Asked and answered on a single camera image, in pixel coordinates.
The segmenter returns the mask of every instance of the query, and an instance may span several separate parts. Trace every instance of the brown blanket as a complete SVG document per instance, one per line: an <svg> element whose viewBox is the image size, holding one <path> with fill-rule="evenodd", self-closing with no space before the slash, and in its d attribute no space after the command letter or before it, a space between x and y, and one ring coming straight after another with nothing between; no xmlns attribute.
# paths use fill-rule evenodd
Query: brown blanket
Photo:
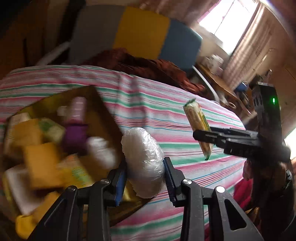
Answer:
<svg viewBox="0 0 296 241"><path fill-rule="evenodd" d="M161 59L136 58L128 54L125 48L105 50L82 64L133 74L205 97L205 87L201 84L190 83L186 73L172 62Z"/></svg>

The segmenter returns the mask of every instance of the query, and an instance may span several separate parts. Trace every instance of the curtain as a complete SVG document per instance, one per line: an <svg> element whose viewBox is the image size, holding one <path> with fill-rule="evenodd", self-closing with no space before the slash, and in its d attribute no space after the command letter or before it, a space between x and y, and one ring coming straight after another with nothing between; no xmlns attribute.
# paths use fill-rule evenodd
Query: curtain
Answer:
<svg viewBox="0 0 296 241"><path fill-rule="evenodd" d="M221 0L141 0L133 4L143 10L153 11L169 18L175 18L189 27Z"/></svg>
<svg viewBox="0 0 296 241"><path fill-rule="evenodd" d="M232 90L242 81L250 81L244 78L249 76L254 63L258 62L273 30L274 21L270 18L270 12L260 4L253 22L223 71L222 78Z"/></svg>

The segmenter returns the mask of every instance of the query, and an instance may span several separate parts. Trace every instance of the black device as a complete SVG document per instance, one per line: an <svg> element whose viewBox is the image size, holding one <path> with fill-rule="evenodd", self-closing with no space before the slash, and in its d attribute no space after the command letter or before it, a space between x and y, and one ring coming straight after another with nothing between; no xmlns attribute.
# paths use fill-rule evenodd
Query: black device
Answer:
<svg viewBox="0 0 296 241"><path fill-rule="evenodd" d="M194 131L194 139L214 143L224 148L226 154L246 157L262 166L287 163L290 152L282 143L279 104L274 87L259 83L252 95L258 114L258 133L211 127L211 132ZM203 205L209 207L211 241L263 240L251 220L222 186L215 189L200 187L186 179L182 171L175 169L169 157L165 157L163 163L170 201L175 207L184 207L180 241L204 241ZM126 162L123 160L117 169L109 172L106 179L91 187L68 187L41 219L28 241L82 240L82 213L85 204L89 205L86 240L110 241L107 207L119 204L125 183ZM293 199L292 180L289 180L289 184L287 196ZM278 201L285 205L287 198ZM296 218L290 209L288 205L288 227L281 235L281 240L295 237L293 232L296 230Z"/></svg>

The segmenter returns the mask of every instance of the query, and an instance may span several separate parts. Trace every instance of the bed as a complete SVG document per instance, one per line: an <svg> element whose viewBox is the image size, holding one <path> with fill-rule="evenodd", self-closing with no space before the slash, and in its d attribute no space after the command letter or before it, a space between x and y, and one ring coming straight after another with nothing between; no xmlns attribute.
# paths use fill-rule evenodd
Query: bed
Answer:
<svg viewBox="0 0 296 241"><path fill-rule="evenodd" d="M210 126L244 129L231 111L217 103L163 83L93 66L34 66L16 69L0 84L0 124L3 137L7 117L49 95L95 85L116 123L124 132L145 128L169 156L174 167L199 185L224 186L232 195L242 179L244 158L230 156L214 147L205 161L192 137L183 105L196 98ZM4 213L5 197L0 206ZM205 225L208 224L204 206ZM177 240L180 237L183 208L175 208L167 191L162 191L137 212L111 228L112 240Z"/></svg>

